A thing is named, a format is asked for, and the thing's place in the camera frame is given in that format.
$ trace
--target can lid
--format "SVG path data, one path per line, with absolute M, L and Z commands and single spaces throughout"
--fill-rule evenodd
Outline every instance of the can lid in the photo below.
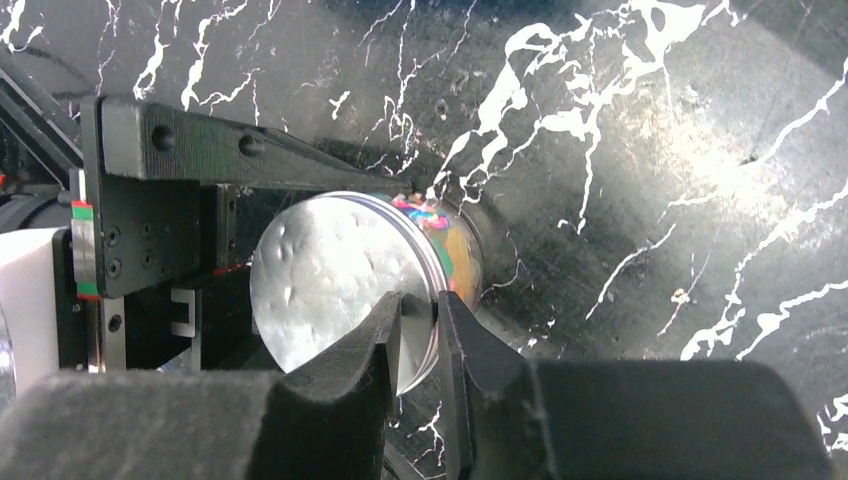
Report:
M 292 206 L 263 233 L 250 276 L 257 329 L 289 372 L 353 330 L 386 292 L 404 292 L 398 372 L 404 393 L 435 364 L 438 286 L 389 211 L 337 193 Z
M 433 249 L 433 245 L 427 239 L 427 236 L 418 226 L 410 220 L 403 212 L 396 209 L 389 203 L 380 200 L 373 195 L 366 195 L 359 192 L 330 192 L 321 197 L 344 198 L 367 206 L 369 209 L 378 212 L 383 218 L 390 221 L 395 228 L 409 242 L 409 245 L 415 250 L 430 287 L 430 300 L 433 305 L 438 301 L 439 292 L 448 289 L 448 281 L 445 276 L 444 268 L 439 260 L 438 254 Z M 420 369 L 415 376 L 415 381 L 407 389 L 410 390 L 420 383 L 430 372 L 435 368 L 439 360 L 439 329 L 435 325 L 435 315 L 433 316 L 434 324 L 430 341 L 427 345 L 427 350 L 424 355 L 424 360 L 421 363 Z

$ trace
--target metal can lid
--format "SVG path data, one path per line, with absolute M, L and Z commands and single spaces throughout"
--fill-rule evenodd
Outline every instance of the metal can lid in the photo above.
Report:
M 338 193 L 292 206 L 263 233 L 250 276 L 257 329 L 289 372 L 355 328 L 386 292 L 404 292 L 398 394 L 405 393 L 435 364 L 438 286 L 390 212 Z

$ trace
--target white paint streak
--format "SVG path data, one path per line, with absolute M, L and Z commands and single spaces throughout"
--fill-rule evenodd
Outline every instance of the white paint streak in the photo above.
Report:
M 256 79 L 253 79 L 253 124 L 259 126 L 259 103 L 256 101 Z
M 786 137 L 788 137 L 794 130 L 797 130 L 809 123 L 817 113 L 830 113 L 827 109 L 827 101 L 830 100 L 830 97 L 836 95 L 836 92 L 845 85 L 846 76 L 848 76 L 848 57 L 845 58 L 845 61 L 842 64 L 842 77 L 833 82 L 833 86 L 830 87 L 830 90 L 816 101 L 816 105 L 809 112 L 796 120 L 793 120 L 780 131 L 768 151 L 760 157 L 760 161 L 763 162 L 772 158 L 777 153 L 778 149 L 780 149 L 780 146 L 783 145 L 783 141 L 786 140 Z
M 442 435 L 439 434 L 439 431 L 436 430 L 436 423 L 439 421 L 439 417 L 442 414 L 442 402 L 439 402 L 439 406 L 436 407 L 436 414 L 433 415 L 433 418 L 430 420 L 430 423 L 424 425 L 423 427 L 419 427 L 418 430 L 410 433 L 406 436 L 406 438 L 411 438 L 416 433 L 420 432 L 432 432 L 433 433 L 433 447 L 428 448 L 421 455 L 418 456 L 415 460 L 412 461 L 412 465 L 417 464 L 421 461 L 422 458 L 427 456 L 430 453 L 438 453 L 438 461 L 439 466 L 442 466 L 442 461 L 445 454 L 445 441 L 442 438 Z
M 277 15 L 277 10 L 280 9 L 280 5 L 282 4 L 283 0 L 277 0 L 276 3 L 274 2 L 274 0 L 268 1 L 268 14 L 265 16 L 265 20 L 260 23 L 257 23 L 256 26 L 253 27 L 253 33 L 251 33 L 250 37 L 247 38 L 248 44 L 253 42 L 253 39 L 254 37 L 256 37 L 256 34 L 259 32 L 260 28 L 264 27 L 265 25 L 268 25 L 268 23 L 270 23 L 271 20 L 274 19 L 274 17 Z
M 818 300 L 820 298 L 824 298 L 825 295 L 830 293 L 833 290 L 845 290 L 848 289 L 848 280 L 841 283 L 828 283 L 820 290 L 814 290 L 809 293 L 805 293 L 803 295 L 799 295 L 791 300 L 784 300 L 780 302 L 777 309 L 780 313 L 762 313 L 757 316 L 757 325 L 760 326 L 760 334 L 757 335 L 757 338 L 751 343 L 751 345 L 739 352 L 736 355 L 737 360 L 742 360 L 749 353 L 751 353 L 757 345 L 760 344 L 767 336 L 776 332 L 780 328 L 780 324 L 783 323 L 784 320 L 789 318 L 790 313 L 789 310 L 801 306 L 807 302 L 811 302 L 813 300 Z
M 101 63 L 100 65 L 97 66 L 97 78 L 98 78 L 98 80 L 97 80 L 97 86 L 94 88 L 94 94 L 98 97 L 100 96 L 100 93 L 103 91 L 103 83 L 105 82 L 105 79 L 103 78 L 103 69 L 106 68 L 107 65 L 109 65 L 109 62 L 112 61 L 112 57 L 114 57 L 114 56 L 115 56 L 115 51 L 112 50 L 112 52 L 109 53 L 109 57 L 106 58 L 106 61 L 104 61 L 103 63 Z
M 831 406 L 836 410 L 835 413 L 830 413 Z M 833 454 L 835 451 L 848 452 L 848 433 L 836 432 L 834 434 L 833 432 L 833 428 L 837 428 L 834 424 L 844 418 L 848 418 L 848 394 L 834 398 L 830 404 L 825 405 L 816 415 L 816 420 L 821 430 L 822 442 L 829 454 Z
M 133 95 L 136 100 L 144 100 L 148 93 L 153 90 L 153 84 L 156 83 L 156 71 L 162 66 L 162 60 L 165 58 L 165 48 L 168 45 L 162 44 L 160 41 L 159 24 L 156 24 L 156 36 L 153 37 L 153 55 L 147 59 L 147 66 L 144 71 L 138 76 L 133 85 Z
M 360 40 L 359 45 L 357 45 L 356 48 L 361 47 L 362 44 L 365 43 L 365 40 L 368 38 L 369 35 L 371 35 L 371 33 L 374 32 L 374 29 L 377 28 L 378 25 L 382 24 L 383 22 L 388 20 L 392 15 L 397 13 L 401 5 L 403 5 L 403 0 L 398 0 L 398 3 L 397 5 L 395 5 L 395 8 L 391 9 L 389 13 L 383 15 L 382 17 L 378 18 L 374 23 L 372 23 L 371 26 L 368 28 L 368 31 L 365 32 L 365 35 L 362 36 L 362 40 Z
M 198 58 L 195 60 L 191 68 L 189 68 L 188 82 L 186 83 L 182 94 L 180 94 L 180 102 L 183 105 L 183 109 L 188 110 L 192 100 L 195 102 L 198 101 L 197 93 L 194 91 L 194 86 L 197 85 L 201 77 L 203 77 L 203 63 L 206 59 L 206 50 L 209 48 L 209 44 L 206 43 L 206 30 L 212 24 L 217 25 L 221 21 L 232 18 L 241 13 L 245 7 L 247 7 L 247 1 L 248 0 L 245 0 L 244 3 L 235 8 L 226 8 L 221 13 L 215 14 L 209 18 L 204 18 L 197 25 L 197 41 L 193 43 L 193 46 L 194 51 L 197 52 Z
M 509 239 L 510 242 L 512 242 L 509 230 L 506 231 L 506 238 Z M 525 270 L 527 270 L 527 267 L 524 266 L 524 261 L 521 260 L 521 257 L 518 254 L 518 247 L 515 245 L 515 242 L 512 242 L 512 251 L 515 254 L 515 273 L 512 275 L 512 278 L 510 278 L 504 283 L 493 283 L 491 287 L 483 291 L 483 293 L 480 295 L 481 298 L 485 297 L 487 293 L 491 292 L 496 288 L 506 288 L 512 285 L 513 283 L 515 283 L 516 280 L 518 280 L 518 276 L 521 272 L 521 269 L 524 268 Z
M 14 51 L 15 47 L 12 45 L 11 38 L 12 34 L 21 28 L 21 16 L 24 14 L 24 10 L 26 10 L 26 0 L 15 0 L 11 8 L 12 17 L 9 19 L 6 28 L 3 29 L 3 33 L 0 34 L 0 42 L 6 43 L 10 51 Z
M 170 0 L 171 4 L 176 4 L 174 8 L 174 36 L 177 36 L 177 31 L 180 25 L 180 12 L 183 10 L 183 0 Z
M 373 170 L 373 169 L 379 167 L 383 163 L 383 161 L 387 158 L 389 158 L 389 155 L 387 153 L 380 155 L 380 159 L 377 160 L 376 163 L 373 163 L 373 164 L 365 167 L 365 170 Z
M 350 96 L 350 90 L 344 92 L 342 94 L 342 96 L 339 97 L 338 100 L 333 100 L 332 98 L 330 99 L 330 105 L 336 107 L 336 109 L 333 110 L 333 120 L 336 120 L 336 119 L 339 118 L 339 108 L 341 108 L 342 104 L 344 103 L 345 100 L 347 100 L 347 97 L 349 97 L 349 96 Z
M 603 288 L 601 288 L 601 293 L 598 294 L 598 300 L 595 302 L 594 305 L 592 305 L 592 308 L 589 309 L 589 313 L 586 314 L 585 320 L 589 320 L 589 318 L 591 318 L 592 315 L 595 313 L 595 310 L 597 310 L 598 307 L 602 303 L 604 303 L 604 301 L 607 298 L 607 291 L 612 286 L 612 283 L 615 281 L 616 277 L 618 277 L 618 274 L 621 273 L 621 271 L 624 269 L 624 267 L 626 267 L 630 262 L 635 260 L 637 257 L 642 255 L 643 253 L 650 252 L 652 250 L 656 250 L 656 249 L 660 248 L 666 242 L 666 240 L 668 240 L 671 237 L 671 234 L 672 234 L 672 232 L 674 232 L 675 228 L 677 228 L 676 223 L 674 225 L 672 225 L 671 228 L 668 229 L 668 232 L 665 234 L 665 236 L 663 238 L 660 239 L 660 241 L 658 241 L 657 243 L 654 243 L 654 244 L 649 243 L 647 246 L 639 248 L 635 252 L 624 257 L 624 259 L 621 262 L 619 262 L 618 265 L 616 265 L 615 270 L 613 270 L 612 274 L 609 276 L 607 281 L 604 282 L 604 286 L 603 286 Z
M 209 105 L 209 114 L 211 115 L 215 111 L 215 105 L 219 103 L 230 103 L 239 96 L 239 94 L 251 83 L 253 82 L 253 75 L 258 72 L 258 68 L 254 68 L 253 70 L 247 72 L 245 74 L 245 79 L 241 82 L 240 85 L 236 86 L 230 93 L 222 93 L 222 92 L 212 92 L 205 100 L 199 102 L 199 105 Z
M 787 215 L 780 223 L 778 223 L 774 229 L 769 233 L 769 235 L 762 240 L 757 248 L 748 254 L 740 261 L 734 270 L 734 275 L 736 277 L 733 287 L 730 290 L 730 293 L 725 297 L 727 299 L 727 304 L 724 307 L 724 310 L 721 312 L 721 317 L 715 325 L 710 328 L 699 330 L 695 333 L 694 336 L 689 340 L 686 346 L 683 348 L 683 351 L 680 354 L 681 360 L 691 360 L 695 354 L 701 351 L 700 343 L 707 343 L 707 356 L 709 357 L 713 349 L 715 348 L 715 344 L 717 341 L 721 341 L 725 346 L 730 345 L 731 338 L 733 336 L 733 329 L 738 325 L 739 319 L 745 315 L 745 309 L 742 308 L 739 312 L 734 315 L 733 319 L 728 320 L 727 314 L 730 309 L 734 305 L 742 305 L 742 300 L 738 296 L 739 287 L 742 285 L 742 273 L 745 270 L 745 267 L 757 257 L 763 250 L 768 248 L 770 245 L 775 243 L 780 239 L 787 240 L 789 236 L 793 233 L 798 232 L 798 227 L 801 224 L 811 224 L 816 219 L 816 215 L 823 211 L 827 210 L 839 201 L 843 200 L 846 196 L 848 196 L 848 181 L 846 181 L 845 185 L 842 187 L 842 190 L 833 194 L 833 196 L 824 202 L 819 202 L 808 208 L 807 210 L 801 212 L 794 212 Z
M 365 66 L 366 67 L 368 66 L 368 57 L 371 56 L 371 44 L 372 43 L 374 43 L 373 40 L 368 42 L 368 47 L 365 48 Z
M 35 37 L 41 35 L 41 32 L 43 32 L 43 31 L 44 31 L 43 26 L 39 25 L 39 26 L 35 27 L 34 29 L 32 29 L 32 32 L 29 34 L 29 37 L 27 37 L 26 43 L 24 43 L 20 47 L 16 47 L 15 45 L 12 45 L 10 43 L 9 44 L 9 50 L 12 53 L 22 52 L 22 51 L 26 50 L 26 48 L 29 46 L 29 44 L 32 43 L 33 39 L 35 39 Z
M 668 202 L 668 205 L 666 205 L 665 210 L 663 210 L 663 213 L 662 213 L 662 215 L 660 215 L 660 218 L 657 220 L 657 223 L 661 223 L 663 221 L 663 219 L 665 218 L 666 215 L 668 215 L 668 212 L 672 207 L 689 207 L 689 206 L 692 206 L 692 205 L 702 205 L 702 204 L 708 203 L 708 202 L 722 196 L 727 191 L 728 191 L 727 188 L 722 188 L 722 189 L 719 189 L 719 190 L 715 190 L 715 191 L 713 191 L 713 192 L 711 192 L 711 193 L 709 193 L 709 194 L 707 194 L 703 197 L 697 197 L 697 198 L 686 198 L 687 195 L 684 193 L 677 200 L 674 200 L 672 202 Z
M 695 286 L 698 285 L 698 281 L 701 280 L 701 275 L 703 275 L 704 270 L 707 269 L 707 264 L 710 263 L 710 257 L 712 256 L 712 254 L 712 251 L 707 253 L 707 258 L 704 260 L 704 264 L 701 265 L 701 270 L 698 271 L 698 275 L 695 275 L 695 254 L 692 253 L 692 260 L 689 267 L 690 276 L 692 277 L 692 283 L 689 284 L 689 289 L 686 290 L 686 292 L 681 297 L 671 297 L 671 301 L 677 303 L 677 307 L 674 308 L 674 312 L 672 312 L 671 317 L 668 319 L 668 322 L 666 322 L 665 326 L 663 326 L 662 330 L 657 332 L 658 337 L 663 336 L 668 331 L 672 323 L 674 323 L 674 319 L 677 318 L 677 314 L 680 313 L 680 309 L 683 307 L 683 305 L 691 301 L 690 295 L 692 295 L 692 290 L 695 289 Z
M 707 22 L 709 22 L 713 17 L 715 17 L 716 15 L 718 15 L 721 12 L 725 12 L 728 15 L 730 15 L 730 18 L 731 18 L 730 26 L 732 26 L 732 27 L 739 25 L 740 22 L 742 22 L 746 18 L 748 18 L 747 13 L 744 13 L 740 16 L 736 12 L 730 10 L 730 0 L 721 0 L 721 3 L 718 6 L 716 6 L 714 9 L 712 9 L 712 11 L 710 11 L 710 13 L 708 13 L 704 17 L 704 21 L 701 22 L 701 25 L 706 25 Z
M 657 28 L 651 18 L 651 12 L 654 9 L 659 9 L 665 16 L 665 26 L 662 29 Z M 459 176 L 460 186 L 463 190 L 465 190 L 466 186 L 482 188 L 490 178 L 496 176 L 497 172 L 490 171 L 492 160 L 497 153 L 506 148 L 510 143 L 500 128 L 501 122 L 507 112 L 521 110 L 527 105 L 527 93 L 522 86 L 521 79 L 510 63 L 510 58 L 513 54 L 520 51 L 536 52 L 536 58 L 527 66 L 522 78 L 528 75 L 535 75 L 546 65 L 561 63 L 562 67 L 559 69 L 559 73 L 568 73 L 572 76 L 571 79 L 566 79 L 565 85 L 569 92 L 574 95 L 574 103 L 582 108 L 575 107 L 567 112 L 554 112 L 548 115 L 541 115 L 540 120 L 536 122 L 534 132 L 526 142 L 523 142 L 520 147 L 512 151 L 512 156 L 507 163 L 507 167 L 502 168 L 501 171 L 506 170 L 506 168 L 512 165 L 515 155 L 521 150 L 528 148 L 541 129 L 552 132 L 568 132 L 581 141 L 590 142 L 583 153 L 586 180 L 584 182 L 583 201 L 578 212 L 578 220 L 576 221 L 576 232 L 579 235 L 587 222 L 586 212 L 592 191 L 592 182 L 594 180 L 593 155 L 597 151 L 602 139 L 598 124 L 598 117 L 601 110 L 611 105 L 616 96 L 632 93 L 635 90 L 635 84 L 639 78 L 664 70 L 666 53 L 673 44 L 685 41 L 698 29 L 704 10 L 705 7 L 703 5 L 680 7 L 656 0 L 631 0 L 617 10 L 598 12 L 589 19 L 576 16 L 580 25 L 565 34 L 557 35 L 551 31 L 549 26 L 543 23 L 529 25 L 519 30 L 507 40 L 504 46 L 505 65 L 492 90 L 480 104 L 478 109 L 479 127 L 462 134 L 454 142 L 454 147 L 451 149 L 454 154 L 448 155 L 445 159 L 445 162 L 435 176 L 432 186 L 427 189 L 427 196 L 429 198 L 437 198 L 444 195 L 447 188 L 445 180 L 451 174 L 448 170 L 450 162 L 464 148 L 457 148 L 457 142 L 461 141 L 463 145 L 467 144 L 467 138 L 465 138 L 467 134 L 483 136 L 494 133 L 495 138 L 481 151 L 481 163 L 468 175 Z M 627 17 L 633 12 L 638 13 L 647 26 L 645 46 L 653 58 L 647 61 L 642 60 L 632 52 L 625 42 L 622 45 L 622 55 L 624 57 L 622 60 L 622 69 L 624 74 L 616 77 L 602 90 L 598 91 L 595 88 L 594 79 L 592 78 L 594 76 L 594 67 L 591 66 L 589 74 L 583 73 L 580 62 L 577 60 L 566 60 L 569 48 L 574 44 L 586 41 L 588 38 L 590 52 L 592 52 L 595 45 L 595 37 L 610 38 L 615 36 L 624 38 L 619 28 L 627 22 Z M 592 25 L 597 15 L 611 15 L 613 18 L 618 19 L 619 28 L 609 27 L 603 30 L 593 27 Z M 470 177 L 478 172 L 482 173 L 485 178 L 478 182 L 471 182 Z M 440 192 L 437 193 L 437 187 L 440 184 Z M 468 192 L 465 191 L 463 201 L 468 200 Z M 568 220 L 561 219 L 557 226 L 562 227 L 563 225 L 570 224 L 571 222 Z
M 109 21 L 106 22 L 106 25 L 103 27 L 103 34 L 100 35 L 100 41 L 103 41 L 103 37 L 106 33 L 106 30 L 109 27 L 112 27 L 112 36 L 116 37 L 118 35 L 118 12 L 121 10 L 121 0 L 118 0 L 118 6 L 116 7 L 112 0 L 105 0 L 106 6 L 109 9 Z
M 471 20 L 471 12 L 474 10 L 474 7 L 477 5 L 478 0 L 474 0 L 471 2 L 471 6 L 468 7 L 468 10 L 465 12 L 465 22 L 462 23 L 462 37 L 459 38 L 459 41 L 456 42 L 456 45 L 453 47 L 453 52 L 451 52 L 445 63 L 451 61 L 451 59 L 456 55 L 456 52 L 459 51 L 459 46 L 462 45 L 462 42 L 468 38 L 468 21 Z

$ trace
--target black metal bracket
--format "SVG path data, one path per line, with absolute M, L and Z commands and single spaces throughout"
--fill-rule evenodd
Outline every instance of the black metal bracket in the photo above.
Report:
M 439 326 L 449 479 L 832 478 L 765 366 L 524 360 L 453 292 Z
M 102 297 L 126 296 L 220 263 L 201 249 L 215 241 L 201 238 L 203 226 L 220 223 L 218 210 L 202 207 L 209 203 L 202 202 L 204 185 L 411 189 L 409 182 L 363 172 L 276 130 L 124 97 L 87 99 L 80 115 Z
M 87 371 L 88 351 L 83 303 L 77 299 L 71 256 L 71 231 L 53 235 L 53 283 L 56 293 L 56 334 L 59 368 Z

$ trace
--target bolt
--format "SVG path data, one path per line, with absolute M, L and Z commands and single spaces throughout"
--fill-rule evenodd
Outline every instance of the bolt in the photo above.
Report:
M 109 278 L 118 278 L 121 276 L 121 261 L 117 258 L 112 259 L 106 267 L 106 276 Z
M 123 323 L 123 319 L 120 315 L 112 315 L 112 318 L 109 319 L 109 331 L 112 333 L 117 332 L 121 329 L 121 323 Z
M 112 225 L 106 230 L 106 245 L 114 247 L 121 240 L 121 229 Z

